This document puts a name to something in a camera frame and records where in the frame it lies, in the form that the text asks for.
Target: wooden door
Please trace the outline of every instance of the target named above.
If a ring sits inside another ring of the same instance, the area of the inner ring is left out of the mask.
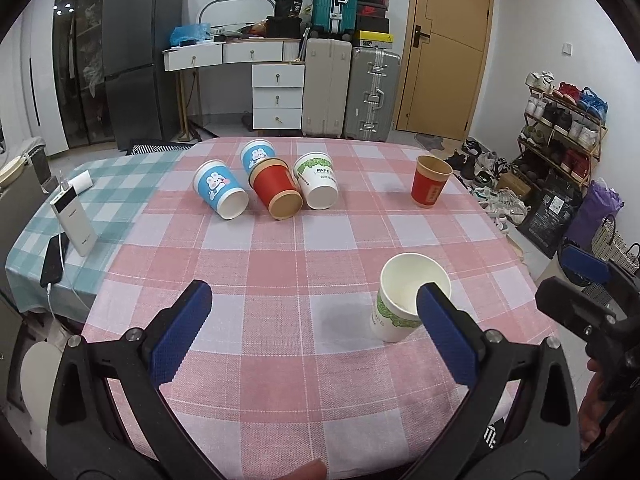
[[[465,139],[484,68],[491,2],[416,0],[398,130]]]

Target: blue bunny paper cup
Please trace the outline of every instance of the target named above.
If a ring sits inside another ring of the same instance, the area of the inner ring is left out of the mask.
[[[246,174],[251,174],[251,170],[258,162],[273,156],[276,156],[276,150],[273,149],[273,145],[268,140],[264,139],[255,139],[248,142],[240,154]]]
[[[208,160],[193,177],[193,189],[225,220],[242,214],[249,196],[221,160]]]

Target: blue gripper pad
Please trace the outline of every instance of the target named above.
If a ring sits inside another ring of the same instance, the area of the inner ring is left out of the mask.
[[[609,267],[605,262],[575,246],[567,246],[562,250],[560,264],[594,283],[604,285],[610,279]]]
[[[211,303],[210,286],[204,282],[192,282],[171,307],[179,312],[175,314],[149,355],[149,376],[156,388],[173,380],[211,312]]]
[[[478,353],[462,332],[463,327],[459,327],[456,322],[463,319],[463,316],[468,317],[468,321],[478,329],[476,335],[479,338],[482,332],[478,326],[466,312],[456,310],[435,283],[427,283],[418,289],[416,305],[420,320],[454,380],[458,384],[473,387],[478,375]],[[468,322],[466,324],[466,328],[474,330]]]

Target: smartphone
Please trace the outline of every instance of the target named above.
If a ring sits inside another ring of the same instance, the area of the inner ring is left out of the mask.
[[[60,242],[62,242],[62,260],[60,260]],[[62,274],[64,273],[63,261],[68,247],[69,238],[65,232],[49,239],[47,254],[44,256],[42,274],[40,275],[40,286],[42,288],[46,288],[49,283],[55,285],[62,280]]]

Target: red paper cup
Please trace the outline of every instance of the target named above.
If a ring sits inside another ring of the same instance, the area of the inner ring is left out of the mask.
[[[451,166],[437,156],[418,156],[411,198],[420,207],[431,207],[436,203],[451,173]]]
[[[276,220],[291,218],[302,208],[298,186],[287,163],[279,158],[264,158],[256,164],[249,185]]]

